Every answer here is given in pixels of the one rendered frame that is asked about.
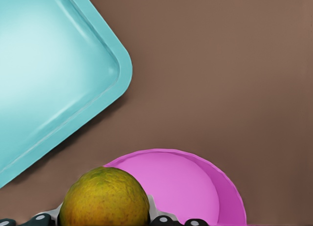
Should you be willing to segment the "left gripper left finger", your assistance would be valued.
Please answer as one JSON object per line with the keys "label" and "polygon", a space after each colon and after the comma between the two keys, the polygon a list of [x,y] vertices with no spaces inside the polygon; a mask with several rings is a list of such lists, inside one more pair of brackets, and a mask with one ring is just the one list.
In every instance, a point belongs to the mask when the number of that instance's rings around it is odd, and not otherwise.
{"label": "left gripper left finger", "polygon": [[62,204],[53,210],[38,213],[27,222],[20,225],[13,219],[0,219],[0,226],[60,226],[59,213],[61,206]]}

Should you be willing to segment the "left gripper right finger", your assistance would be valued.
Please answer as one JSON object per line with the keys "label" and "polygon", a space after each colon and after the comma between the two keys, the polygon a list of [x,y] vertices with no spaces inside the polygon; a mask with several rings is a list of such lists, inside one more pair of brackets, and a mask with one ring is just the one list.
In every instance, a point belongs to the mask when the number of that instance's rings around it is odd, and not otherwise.
{"label": "left gripper right finger", "polygon": [[159,211],[152,195],[148,195],[148,200],[150,205],[149,226],[209,226],[209,224],[202,219],[189,219],[182,224],[174,214]]}

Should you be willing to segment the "greenish orange fruit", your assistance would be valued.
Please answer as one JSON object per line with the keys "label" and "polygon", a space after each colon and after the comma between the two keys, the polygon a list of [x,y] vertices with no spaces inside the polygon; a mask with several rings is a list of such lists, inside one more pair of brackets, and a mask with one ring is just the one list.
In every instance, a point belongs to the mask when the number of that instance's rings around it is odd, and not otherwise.
{"label": "greenish orange fruit", "polygon": [[150,204],[141,184],[129,173],[97,167],[67,191],[60,209],[61,226],[148,226]]}

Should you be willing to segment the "pink plate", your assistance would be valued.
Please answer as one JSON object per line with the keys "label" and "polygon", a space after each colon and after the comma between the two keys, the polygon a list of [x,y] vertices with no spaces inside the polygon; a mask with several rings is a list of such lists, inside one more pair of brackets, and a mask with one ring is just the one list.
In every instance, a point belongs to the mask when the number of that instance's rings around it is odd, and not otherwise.
{"label": "pink plate", "polygon": [[174,214],[180,223],[200,218],[210,226],[246,226],[239,191],[211,162],[176,149],[147,149],[106,164],[135,177],[158,210]]}

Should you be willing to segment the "turquoise tray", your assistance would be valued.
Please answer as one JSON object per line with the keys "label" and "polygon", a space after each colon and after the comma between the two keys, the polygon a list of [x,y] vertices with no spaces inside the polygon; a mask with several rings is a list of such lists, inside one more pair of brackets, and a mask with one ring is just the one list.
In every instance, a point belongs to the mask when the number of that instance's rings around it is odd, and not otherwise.
{"label": "turquoise tray", "polygon": [[118,99],[132,73],[90,0],[0,0],[0,189]]}

